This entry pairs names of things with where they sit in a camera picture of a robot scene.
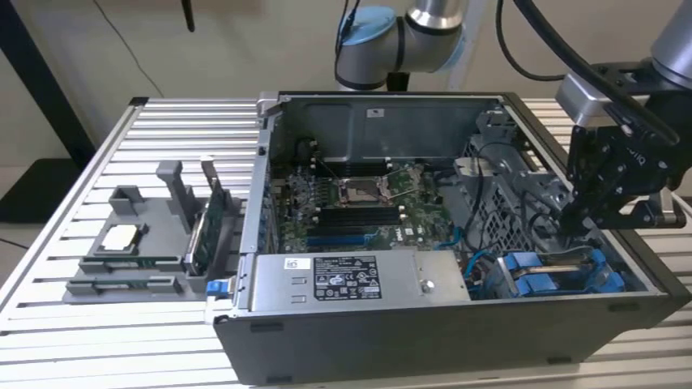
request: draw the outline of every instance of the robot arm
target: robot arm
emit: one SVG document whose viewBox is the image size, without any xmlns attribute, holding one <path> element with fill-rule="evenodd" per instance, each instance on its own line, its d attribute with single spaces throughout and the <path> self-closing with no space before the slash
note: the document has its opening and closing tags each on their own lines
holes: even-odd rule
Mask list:
<svg viewBox="0 0 692 389">
<path fill-rule="evenodd" d="M 392 73 L 434 72 L 454 62 L 462 52 L 460 0 L 418 0 L 404 17 L 384 6 L 358 9 L 358 3 L 336 45 L 342 88 L 374 90 Z"/>
<path fill-rule="evenodd" d="M 590 65 L 547 23 L 534 2 L 519 10 L 571 73 L 558 102 L 575 120 L 567 178 L 572 199 L 562 210 L 566 233 L 591 219 L 602 229 L 682 228 L 671 190 L 692 165 L 692 0 L 684 0 L 639 63 Z M 622 208 L 640 196 L 632 212 Z"/>
</svg>

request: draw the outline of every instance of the wire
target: wire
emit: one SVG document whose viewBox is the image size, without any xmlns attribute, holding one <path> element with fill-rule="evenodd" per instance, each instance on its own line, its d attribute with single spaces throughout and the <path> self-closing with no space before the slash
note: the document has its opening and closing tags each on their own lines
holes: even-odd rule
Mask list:
<svg viewBox="0 0 692 389">
<path fill-rule="evenodd" d="M 464 225 L 464 231 L 470 231 L 471 230 L 471 227 L 472 227 L 472 223 L 474 223 L 474 220 L 476 219 L 476 214 L 478 214 L 478 211 L 479 211 L 479 208 L 480 208 L 480 200 L 483 198 L 483 182 L 486 181 L 483 179 L 483 169 L 480 167 L 480 153 L 482 151 L 491 145 L 504 145 L 504 146 L 510 146 L 515 149 L 515 151 L 518 150 L 518 148 L 508 142 L 487 142 L 480 148 L 479 150 L 476 151 L 476 166 L 478 166 L 478 185 L 476 185 L 476 198 L 474 200 L 474 206 L 472 206 L 472 214 L 471 216 L 468 217 L 468 220 L 467 220 L 467 224 Z M 471 251 L 480 251 L 480 248 L 475 247 L 471 243 L 471 241 L 468 240 L 468 233 L 464 234 L 464 243 L 467 244 L 467 247 L 470 248 Z M 482 233 L 480 233 L 480 244 L 483 244 L 483 230 L 482 230 Z"/>
<path fill-rule="evenodd" d="M 120 41 L 126 45 L 126 49 L 128 49 L 128 51 L 130 51 L 130 55 L 132 56 L 132 59 L 135 60 L 135 65 L 138 66 L 138 69 L 140 69 L 142 74 L 150 80 L 150 83 L 152 84 L 154 88 L 156 89 L 156 92 L 159 92 L 160 97 L 164 97 L 163 92 L 162 92 L 162 88 L 156 85 L 156 83 L 152 80 L 152 77 L 150 77 L 150 75 L 147 74 L 147 72 L 142 68 L 140 60 L 138 59 L 138 56 L 135 55 L 135 51 L 132 51 L 132 48 L 130 47 L 128 42 L 126 41 L 126 38 L 123 37 L 123 34 L 118 30 L 118 28 L 116 28 L 115 24 L 112 23 L 111 19 L 108 18 L 108 15 L 106 14 L 106 11 L 104 11 L 104 9 L 102 8 L 102 6 L 99 4 L 99 1 L 98 0 L 92 0 L 92 1 L 94 1 L 95 5 L 96 5 L 96 8 L 99 8 L 99 12 L 100 12 L 100 14 L 104 17 L 106 22 L 111 25 L 112 31 L 115 31 L 115 33 L 118 34 L 118 37 L 120 38 Z"/>
<path fill-rule="evenodd" d="M 507 61 L 510 62 L 510 65 L 512 65 L 512 68 L 520 75 L 523 75 L 527 79 L 532 79 L 534 81 L 560 81 L 564 79 L 564 75 L 535 75 L 534 73 L 530 73 L 522 65 L 519 65 L 518 60 L 512 56 L 512 53 L 510 53 L 510 49 L 507 48 L 507 42 L 506 42 L 506 34 L 503 32 L 502 27 L 502 9 L 504 6 L 504 0 L 498 0 L 498 8 L 495 10 L 495 32 L 498 34 L 498 43 L 500 44 L 500 50 L 503 55 L 506 56 Z"/>
<path fill-rule="evenodd" d="M 435 246 L 435 250 L 440 250 L 443 247 L 456 246 L 459 244 L 460 240 L 462 240 L 462 235 L 463 235 L 462 228 L 460 227 L 455 227 L 455 239 L 452 239 L 452 241 L 450 241 L 450 242 L 439 243 Z"/>
<path fill-rule="evenodd" d="M 28 247 L 28 246 L 24 246 L 24 245 L 22 245 L 22 244 L 18 243 L 18 242 L 8 241 L 7 239 L 4 239 L 4 238 L 2 238 L 2 237 L 0 237 L 0 242 L 6 242 L 8 245 L 18 246 L 19 248 L 22 248 L 22 249 L 24 249 L 24 250 L 30 250 L 30 247 Z"/>
<path fill-rule="evenodd" d="M 351 13 L 347 16 L 347 8 L 348 8 L 348 0 L 344 1 L 344 11 L 342 12 L 342 17 L 339 20 L 339 26 L 336 29 L 336 44 L 335 44 L 335 77 L 336 74 L 336 66 L 339 64 L 339 57 L 342 56 L 342 49 L 344 48 L 344 41 L 347 40 L 348 34 L 351 33 L 351 28 L 354 26 L 354 20 L 356 19 L 356 11 L 360 6 L 360 0 L 356 0 L 356 5 L 351 10 Z"/>
<path fill-rule="evenodd" d="M 532 0 L 515 0 L 515 5 L 523 14 L 523 17 L 534 27 L 543 41 L 547 43 L 552 52 L 560 57 L 568 68 L 579 75 L 587 83 L 590 83 L 614 102 L 618 109 L 623 109 L 630 118 L 623 119 L 640 121 L 640 124 L 652 130 L 667 143 L 675 146 L 680 141 L 680 136 L 675 130 L 663 122 L 663 120 L 646 109 L 626 91 L 615 86 L 594 69 L 584 58 L 570 47 L 564 39 L 552 28 L 546 17 L 539 11 Z"/>
<path fill-rule="evenodd" d="M 588 245 L 583 245 L 583 246 L 572 247 L 564 251 L 554 251 L 552 253 L 540 253 L 540 256 L 550 257 L 554 255 L 570 254 L 570 253 L 574 253 L 575 251 L 582 251 L 582 250 L 594 250 L 594 247 L 588 246 Z"/>
<path fill-rule="evenodd" d="M 490 252 L 480 250 L 468 260 L 467 271 L 464 271 L 464 278 L 468 278 L 468 276 L 472 274 L 474 265 L 476 264 L 478 259 L 484 255 L 490 255 Z"/>
<path fill-rule="evenodd" d="M 348 0 L 344 1 L 344 10 L 342 11 L 342 17 L 339 18 L 339 26 L 336 26 L 336 42 L 335 42 L 335 54 L 339 56 L 340 43 L 342 43 L 342 25 L 344 24 L 344 18 L 347 17 Z"/>
<path fill-rule="evenodd" d="M 547 213 L 538 212 L 534 214 L 534 216 L 531 216 L 530 222 L 527 223 L 526 231 L 527 231 L 527 235 L 528 235 L 531 241 L 534 242 L 534 251 L 536 251 L 536 247 L 539 246 L 540 250 L 546 252 L 547 248 L 539 243 L 539 241 L 536 240 L 536 238 L 534 236 L 534 224 L 540 219 L 542 216 L 544 216 L 548 219 L 548 221 L 552 221 L 551 215 L 548 215 Z"/>
</svg>

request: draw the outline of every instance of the blue tab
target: blue tab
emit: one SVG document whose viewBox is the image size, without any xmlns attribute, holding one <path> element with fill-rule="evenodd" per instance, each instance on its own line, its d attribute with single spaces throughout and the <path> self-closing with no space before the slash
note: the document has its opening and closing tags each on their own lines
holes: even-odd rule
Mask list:
<svg viewBox="0 0 692 389">
<path fill-rule="evenodd" d="M 215 280 L 207 283 L 207 296 L 228 297 L 228 280 Z"/>
</svg>

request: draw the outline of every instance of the aluminum extrusion table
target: aluminum extrusion table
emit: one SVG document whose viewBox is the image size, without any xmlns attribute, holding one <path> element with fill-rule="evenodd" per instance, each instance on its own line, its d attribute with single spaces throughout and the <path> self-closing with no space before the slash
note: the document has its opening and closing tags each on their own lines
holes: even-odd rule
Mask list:
<svg viewBox="0 0 692 389">
<path fill-rule="evenodd" d="M 572 121 L 555 100 L 527 99 L 567 146 Z M 151 99 L 130 106 L 78 184 L 0 289 L 0 387 L 246 387 L 203 323 L 204 302 L 68 306 L 78 271 L 111 212 L 112 188 L 167 196 L 158 162 L 184 161 L 183 180 L 208 194 L 199 157 L 212 155 L 224 187 L 247 197 L 258 130 L 255 100 Z M 688 217 L 692 208 L 683 204 Z M 692 288 L 692 222 L 642 231 Z M 692 387 L 692 305 L 648 330 L 630 331 L 579 365 L 391 378 L 308 387 L 506 389 Z"/>
</svg>

